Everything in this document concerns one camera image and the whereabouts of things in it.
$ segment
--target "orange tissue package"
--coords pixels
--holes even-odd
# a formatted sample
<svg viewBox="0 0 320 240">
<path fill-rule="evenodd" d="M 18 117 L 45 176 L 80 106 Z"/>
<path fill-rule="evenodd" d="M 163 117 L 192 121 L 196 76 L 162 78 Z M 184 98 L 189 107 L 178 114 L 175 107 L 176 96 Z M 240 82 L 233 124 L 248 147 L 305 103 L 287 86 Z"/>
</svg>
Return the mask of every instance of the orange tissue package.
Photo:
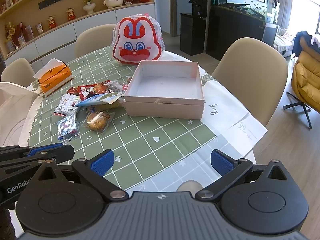
<svg viewBox="0 0 320 240">
<path fill-rule="evenodd" d="M 34 77 L 47 97 L 73 79 L 70 68 L 57 59 L 50 60 Z"/>
</svg>

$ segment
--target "blue gripper pad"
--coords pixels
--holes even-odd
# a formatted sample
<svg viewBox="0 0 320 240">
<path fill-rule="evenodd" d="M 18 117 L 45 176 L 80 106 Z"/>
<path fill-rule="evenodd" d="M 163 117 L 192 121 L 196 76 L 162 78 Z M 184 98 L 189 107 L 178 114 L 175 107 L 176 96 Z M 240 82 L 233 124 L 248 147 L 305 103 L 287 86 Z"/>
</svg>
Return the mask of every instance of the blue gripper pad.
<svg viewBox="0 0 320 240">
<path fill-rule="evenodd" d="M 46 146 L 40 146 L 40 147 L 32 148 L 30 150 L 29 154 L 27 155 L 27 157 L 33 156 L 39 151 L 45 151 L 45 150 L 52 149 L 52 148 L 55 148 L 55 147 L 58 147 L 58 146 L 63 146 L 63 144 L 62 143 L 54 143 L 54 144 L 49 144 L 49 145 L 46 145 Z"/>
<path fill-rule="evenodd" d="M 212 151 L 211 153 L 211 166 L 221 176 L 226 175 L 228 172 L 232 171 L 235 168 L 234 162 L 232 162 L 231 160 L 228 160 L 228 158 L 226 158 L 216 150 Z"/>
<path fill-rule="evenodd" d="M 115 162 L 115 155 L 112 150 L 106 152 L 100 158 L 91 163 L 90 169 L 95 173 L 103 176 L 111 169 Z"/>
</svg>

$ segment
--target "curtain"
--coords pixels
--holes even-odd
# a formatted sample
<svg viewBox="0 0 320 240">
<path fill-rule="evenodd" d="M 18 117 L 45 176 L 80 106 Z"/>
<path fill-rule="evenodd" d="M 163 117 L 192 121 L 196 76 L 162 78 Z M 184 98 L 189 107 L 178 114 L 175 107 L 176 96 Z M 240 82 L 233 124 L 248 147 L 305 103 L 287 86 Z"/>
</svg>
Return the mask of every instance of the curtain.
<svg viewBox="0 0 320 240">
<path fill-rule="evenodd" d="M 292 0 L 277 0 L 277 2 L 280 3 L 277 24 L 280 27 L 287 29 L 289 26 L 289 21 L 290 21 Z"/>
</svg>

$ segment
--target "rabbit backpack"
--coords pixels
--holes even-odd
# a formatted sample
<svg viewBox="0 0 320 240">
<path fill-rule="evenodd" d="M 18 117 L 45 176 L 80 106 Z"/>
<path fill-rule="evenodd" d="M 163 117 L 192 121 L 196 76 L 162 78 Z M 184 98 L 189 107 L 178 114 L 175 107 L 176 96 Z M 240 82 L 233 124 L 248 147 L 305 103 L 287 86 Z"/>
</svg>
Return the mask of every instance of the rabbit backpack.
<svg viewBox="0 0 320 240">
<path fill-rule="evenodd" d="M 123 18 L 113 30 L 113 57 L 123 64 L 158 60 L 164 51 L 159 23 L 145 15 Z"/>
</svg>

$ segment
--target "flower vase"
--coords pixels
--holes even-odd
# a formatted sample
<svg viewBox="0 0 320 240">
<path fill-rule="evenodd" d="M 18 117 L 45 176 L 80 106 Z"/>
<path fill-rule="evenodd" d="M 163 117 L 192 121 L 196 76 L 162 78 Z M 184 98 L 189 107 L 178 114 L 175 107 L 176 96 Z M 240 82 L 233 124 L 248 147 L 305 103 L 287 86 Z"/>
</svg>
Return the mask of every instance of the flower vase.
<svg viewBox="0 0 320 240">
<path fill-rule="evenodd" d="M 87 14 L 92 14 L 95 6 L 95 3 L 87 2 L 87 5 L 85 5 L 83 9 L 87 12 Z"/>
</svg>

